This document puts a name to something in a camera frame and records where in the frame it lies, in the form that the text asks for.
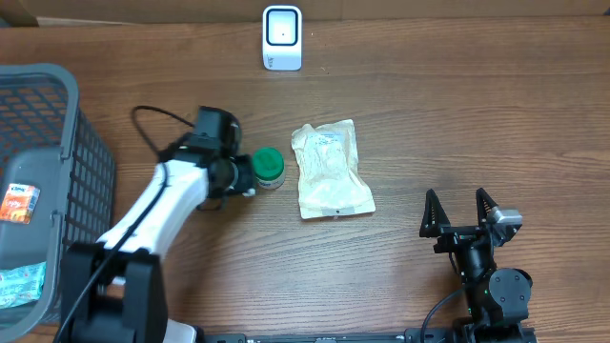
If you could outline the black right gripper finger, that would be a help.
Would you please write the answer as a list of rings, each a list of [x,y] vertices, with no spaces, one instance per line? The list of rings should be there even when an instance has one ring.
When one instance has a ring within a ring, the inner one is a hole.
[[[419,236],[426,238],[439,237],[449,231],[451,223],[442,208],[433,189],[426,192],[424,214],[422,217]]]
[[[484,188],[479,188],[476,190],[476,200],[478,209],[478,223],[481,225],[483,222],[487,221],[487,215],[498,204]]]

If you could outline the beige food pouch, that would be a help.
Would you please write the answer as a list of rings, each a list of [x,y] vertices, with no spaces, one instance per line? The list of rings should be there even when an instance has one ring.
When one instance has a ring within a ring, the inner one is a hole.
[[[298,205],[304,220],[372,213],[371,189],[358,174],[355,123],[351,119],[292,133],[299,169]]]

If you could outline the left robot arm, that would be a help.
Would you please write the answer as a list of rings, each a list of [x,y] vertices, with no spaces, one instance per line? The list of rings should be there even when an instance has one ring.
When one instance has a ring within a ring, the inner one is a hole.
[[[204,331],[171,320],[161,262],[207,200],[255,194],[252,159],[239,153],[238,119],[201,106],[191,131],[157,156],[153,178],[125,216],[61,261],[57,342],[202,342]]]

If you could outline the orange tissue pack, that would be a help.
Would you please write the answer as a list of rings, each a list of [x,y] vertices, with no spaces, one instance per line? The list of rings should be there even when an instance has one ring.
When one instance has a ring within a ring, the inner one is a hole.
[[[1,203],[1,220],[11,223],[30,223],[40,195],[32,185],[10,183]]]

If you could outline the light green wipes packet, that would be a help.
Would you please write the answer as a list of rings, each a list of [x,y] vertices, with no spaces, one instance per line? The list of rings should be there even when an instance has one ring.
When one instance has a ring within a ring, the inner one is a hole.
[[[42,295],[45,276],[45,262],[2,270],[0,279],[0,305],[2,309],[14,308],[38,301]]]

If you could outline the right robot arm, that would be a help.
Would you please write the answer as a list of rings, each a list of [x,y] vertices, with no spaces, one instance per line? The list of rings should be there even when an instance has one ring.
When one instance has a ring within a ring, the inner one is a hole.
[[[440,300],[424,318],[418,339],[442,342],[535,342],[533,329],[521,322],[528,318],[533,280],[522,269],[501,269],[495,250],[509,242],[522,226],[516,209],[500,207],[483,188],[476,191],[478,222],[454,226],[436,193],[426,192],[419,235],[435,238],[434,252],[447,254],[461,286]],[[469,315],[453,321],[437,336],[428,331],[433,315],[446,303],[464,296]]]

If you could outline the green lidded white jar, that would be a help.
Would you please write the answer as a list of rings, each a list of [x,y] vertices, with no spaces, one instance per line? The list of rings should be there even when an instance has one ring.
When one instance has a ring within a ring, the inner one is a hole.
[[[254,174],[258,186],[274,190],[285,180],[285,161],[280,151],[272,147],[257,150],[253,155]]]

